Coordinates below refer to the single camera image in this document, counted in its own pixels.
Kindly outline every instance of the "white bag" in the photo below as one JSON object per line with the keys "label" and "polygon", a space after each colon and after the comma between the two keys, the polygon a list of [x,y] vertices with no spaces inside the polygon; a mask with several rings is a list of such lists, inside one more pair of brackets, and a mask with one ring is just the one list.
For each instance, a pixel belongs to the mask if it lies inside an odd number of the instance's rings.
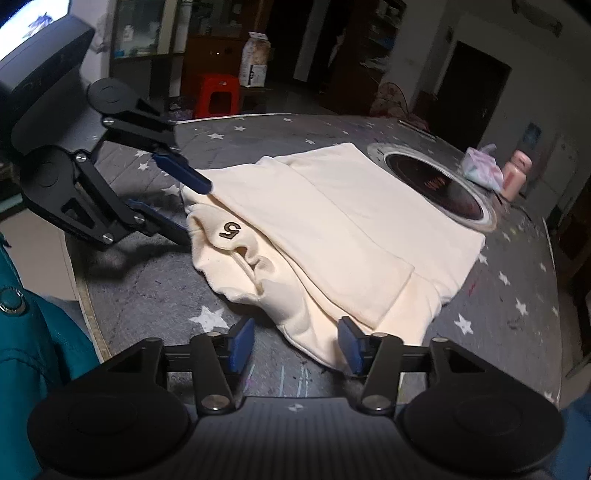
{"label": "white bag", "polygon": [[503,189],[503,172],[496,164],[495,157],[489,155],[496,149],[495,144],[480,150],[469,147],[462,160],[462,173],[470,181],[488,190],[500,192]]}

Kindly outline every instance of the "doorway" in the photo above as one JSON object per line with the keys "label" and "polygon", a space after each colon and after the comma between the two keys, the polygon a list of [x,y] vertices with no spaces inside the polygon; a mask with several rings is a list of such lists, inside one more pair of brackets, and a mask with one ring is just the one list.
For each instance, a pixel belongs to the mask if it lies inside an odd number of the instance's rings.
{"label": "doorway", "polygon": [[461,151],[477,147],[511,67],[457,42],[429,115],[431,131]]}
{"label": "doorway", "polygon": [[267,37],[272,58],[267,78],[275,82],[291,82],[314,0],[275,0],[271,8]]}

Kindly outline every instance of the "jacket button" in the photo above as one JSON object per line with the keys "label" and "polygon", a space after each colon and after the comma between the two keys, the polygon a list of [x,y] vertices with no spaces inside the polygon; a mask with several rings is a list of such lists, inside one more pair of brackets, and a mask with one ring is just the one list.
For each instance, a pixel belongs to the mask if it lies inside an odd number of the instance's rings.
{"label": "jacket button", "polygon": [[27,301],[22,292],[14,287],[0,289],[0,312],[7,315],[20,315],[27,309]]}

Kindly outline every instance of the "wooden cabinet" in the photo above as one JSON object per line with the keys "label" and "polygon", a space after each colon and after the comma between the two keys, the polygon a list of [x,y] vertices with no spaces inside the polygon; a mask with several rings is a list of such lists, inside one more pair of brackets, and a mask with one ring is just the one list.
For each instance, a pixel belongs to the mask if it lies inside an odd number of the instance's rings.
{"label": "wooden cabinet", "polygon": [[238,76],[248,32],[265,31],[272,4],[273,0],[215,0],[208,4],[194,0],[181,91],[196,74]]}
{"label": "wooden cabinet", "polygon": [[199,73],[238,76],[244,38],[189,37],[184,56],[183,82]]}

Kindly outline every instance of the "round table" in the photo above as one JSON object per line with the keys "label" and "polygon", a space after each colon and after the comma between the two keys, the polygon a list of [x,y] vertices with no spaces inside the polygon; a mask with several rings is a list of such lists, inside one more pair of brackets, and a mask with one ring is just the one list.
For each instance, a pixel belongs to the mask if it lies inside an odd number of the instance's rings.
{"label": "round table", "polygon": [[[462,157],[445,142],[434,142],[392,119],[251,115],[184,122],[176,131],[194,168],[254,163],[264,155],[342,142],[352,142],[364,153],[375,142],[407,145],[450,168]],[[178,181],[157,168],[149,154],[105,144],[96,166],[120,196],[142,200],[184,222]],[[193,268],[187,248],[139,233],[106,252],[71,238],[68,248],[82,309],[104,359],[146,337],[160,337],[165,345],[188,343],[203,333],[205,318],[217,319],[216,328],[224,331],[224,323],[231,326],[249,316],[256,321],[255,346],[237,398],[354,397],[361,390],[359,380],[329,371],[291,347],[262,310],[215,294]],[[434,336],[450,338],[556,401],[561,378],[557,309],[556,275],[543,221],[505,206],[462,289],[427,329],[424,344]],[[185,374],[172,374],[169,388],[193,402]],[[423,389],[423,374],[407,374],[398,399],[410,401]]]}

